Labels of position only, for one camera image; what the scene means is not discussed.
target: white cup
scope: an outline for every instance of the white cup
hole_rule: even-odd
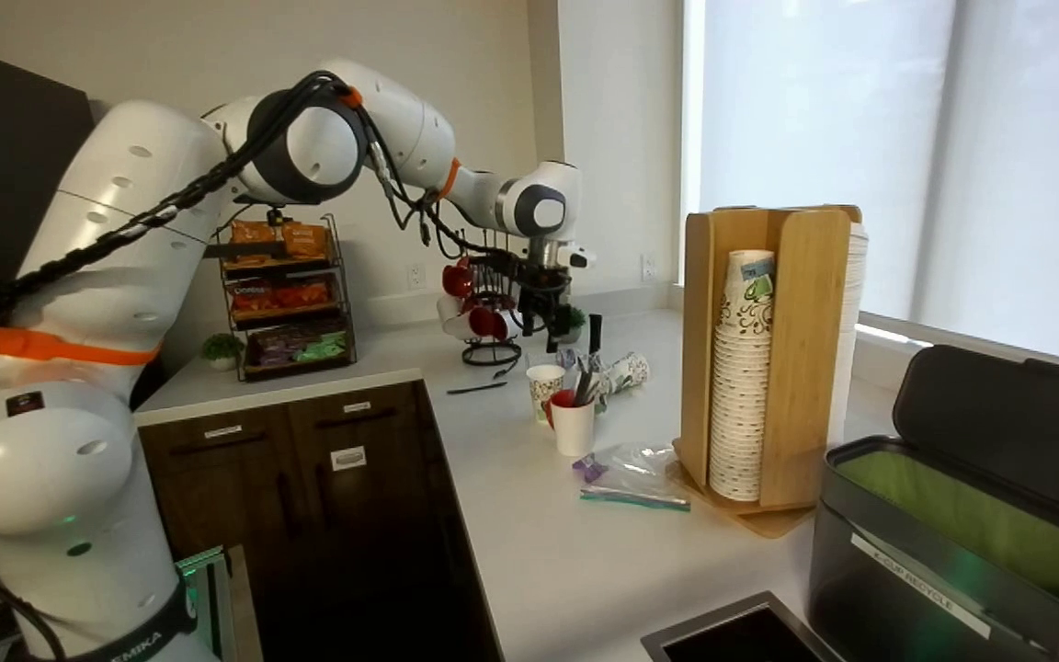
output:
[[[543,427],[543,407],[552,406],[552,393],[562,390],[566,369],[562,366],[528,366],[527,369],[528,378],[528,407],[537,416],[537,422]]]
[[[575,401],[575,390],[552,393],[552,420],[560,455],[587,455],[597,443],[597,401]]]

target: orange ring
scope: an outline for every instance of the orange ring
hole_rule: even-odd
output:
[[[442,184],[442,198],[448,198],[448,193],[454,188],[454,174],[459,174],[459,160],[451,160],[451,165],[448,165],[448,179]]]
[[[365,106],[365,98],[359,98],[355,90],[340,91],[340,102],[347,102],[347,106]]]
[[[28,328],[0,328],[0,352],[24,362],[83,362],[83,366],[127,366],[127,369],[142,369],[157,357],[157,352],[123,352],[111,347],[79,347]]]

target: kitchen counter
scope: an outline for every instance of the kitchen counter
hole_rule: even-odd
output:
[[[603,295],[603,369],[624,352],[651,362],[651,378],[611,398],[597,450],[662,447],[681,432],[681,312],[657,292]],[[488,383],[492,369],[465,369],[459,342],[424,328],[359,336],[348,369],[269,383],[240,383],[201,362],[174,376],[141,422],[174,422],[234,407],[262,407],[385,383],[424,378],[485,599],[508,659],[647,662],[643,633],[676,624],[752,594],[776,594],[794,613],[805,607],[810,514],[773,536],[729,524],[701,499],[692,510],[581,499],[571,459],[552,450],[528,414],[527,362],[543,362],[541,338],[500,390],[448,393]],[[854,383],[845,437],[886,432],[886,398]]]

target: drawer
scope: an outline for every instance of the drawer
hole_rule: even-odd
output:
[[[157,455],[197,455],[234,447],[262,447],[285,432],[282,407],[251,407],[165,427],[142,427],[141,437]]]
[[[409,383],[291,406],[298,436],[302,432],[348,427],[348,422],[370,422],[370,420],[392,420],[392,416],[412,416],[412,414],[414,414],[414,393]]]

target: spice rack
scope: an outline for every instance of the spice rack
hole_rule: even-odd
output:
[[[240,378],[351,366],[347,264],[332,221],[233,221],[220,252]]]

